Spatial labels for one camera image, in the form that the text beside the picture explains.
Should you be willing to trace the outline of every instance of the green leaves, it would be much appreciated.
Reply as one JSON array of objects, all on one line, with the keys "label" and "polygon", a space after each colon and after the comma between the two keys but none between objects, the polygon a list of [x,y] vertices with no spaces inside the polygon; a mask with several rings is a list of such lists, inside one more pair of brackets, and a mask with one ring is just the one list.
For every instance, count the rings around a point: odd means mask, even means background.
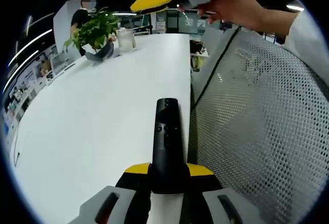
[{"label": "green leaves", "polygon": [[106,8],[103,8],[90,21],[77,29],[63,47],[66,47],[66,52],[67,47],[71,44],[74,44],[78,49],[86,44],[90,44],[93,49],[101,49],[112,33],[117,35],[116,30],[120,21]]}]

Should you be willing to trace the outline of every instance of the person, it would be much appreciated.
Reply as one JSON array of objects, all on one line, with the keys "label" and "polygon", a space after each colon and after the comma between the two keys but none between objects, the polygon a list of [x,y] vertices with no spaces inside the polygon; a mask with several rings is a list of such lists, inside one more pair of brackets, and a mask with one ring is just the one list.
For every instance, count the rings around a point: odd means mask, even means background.
[{"label": "person", "polygon": [[209,23],[225,20],[259,32],[287,36],[285,49],[308,65],[329,86],[329,54],[325,40],[305,10],[286,12],[263,8],[256,0],[211,0],[198,11],[215,12]]},{"label": "person", "polygon": [[[81,0],[81,7],[73,14],[71,20],[70,34],[81,28],[83,24],[87,23],[92,17],[91,14],[94,11],[96,6],[96,0]],[[84,56],[86,51],[80,47],[80,55]]]}]

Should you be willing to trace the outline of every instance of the white table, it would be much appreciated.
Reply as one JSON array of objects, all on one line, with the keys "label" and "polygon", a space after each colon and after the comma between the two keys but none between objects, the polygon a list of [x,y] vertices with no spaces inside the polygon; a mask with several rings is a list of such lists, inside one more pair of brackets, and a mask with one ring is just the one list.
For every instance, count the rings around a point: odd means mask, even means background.
[{"label": "white table", "polygon": [[[137,50],[101,64],[85,57],[43,88],[19,128],[12,170],[44,223],[67,223],[126,168],[152,162],[156,101],[177,98],[185,156],[190,119],[189,36],[136,37]],[[13,147],[11,152],[13,165]],[[154,215],[178,223],[181,196],[152,196]],[[163,208],[159,214],[153,209]]]}]

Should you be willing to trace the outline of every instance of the white wall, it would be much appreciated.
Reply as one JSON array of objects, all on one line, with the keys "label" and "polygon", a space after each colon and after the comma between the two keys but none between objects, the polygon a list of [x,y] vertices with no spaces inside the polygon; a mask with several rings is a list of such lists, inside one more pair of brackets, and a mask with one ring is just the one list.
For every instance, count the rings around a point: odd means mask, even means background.
[{"label": "white wall", "polygon": [[[70,37],[70,27],[73,14],[80,8],[80,0],[67,1],[62,8],[53,17],[53,33],[55,37],[58,53],[65,48],[64,42]],[[64,57],[69,57],[71,60],[80,58],[80,53],[74,46],[68,48],[68,53],[65,52]]]}]

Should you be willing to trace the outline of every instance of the gray mesh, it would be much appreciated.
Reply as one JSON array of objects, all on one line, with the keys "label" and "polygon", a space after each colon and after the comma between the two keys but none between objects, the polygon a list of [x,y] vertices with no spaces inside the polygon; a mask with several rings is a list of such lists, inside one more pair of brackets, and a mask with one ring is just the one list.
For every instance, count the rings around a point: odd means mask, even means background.
[{"label": "gray mesh", "polygon": [[298,58],[241,31],[191,113],[189,156],[267,223],[298,223],[328,177],[328,97]]}]

